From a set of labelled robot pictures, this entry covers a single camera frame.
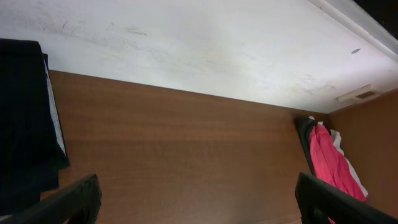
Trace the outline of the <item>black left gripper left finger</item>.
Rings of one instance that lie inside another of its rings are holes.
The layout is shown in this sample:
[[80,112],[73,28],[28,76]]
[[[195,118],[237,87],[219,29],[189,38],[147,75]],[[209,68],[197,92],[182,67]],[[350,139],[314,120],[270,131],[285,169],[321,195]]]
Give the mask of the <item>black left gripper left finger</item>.
[[95,224],[101,198],[97,175],[87,175],[1,224]]

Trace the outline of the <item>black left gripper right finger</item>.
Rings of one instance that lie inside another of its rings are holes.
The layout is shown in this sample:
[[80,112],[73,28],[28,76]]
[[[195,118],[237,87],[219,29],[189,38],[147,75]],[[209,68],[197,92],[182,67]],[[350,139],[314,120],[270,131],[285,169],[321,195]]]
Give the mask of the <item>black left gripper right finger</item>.
[[311,174],[299,173],[295,198],[304,224],[397,224],[396,218],[360,202]]

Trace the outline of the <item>dark navy shorts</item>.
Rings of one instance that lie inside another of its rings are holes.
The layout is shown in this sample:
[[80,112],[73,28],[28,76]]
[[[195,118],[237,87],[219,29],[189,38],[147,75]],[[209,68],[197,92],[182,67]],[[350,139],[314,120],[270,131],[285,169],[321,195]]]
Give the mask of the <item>dark navy shorts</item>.
[[47,54],[36,41],[1,39],[1,215],[39,202],[69,165]]

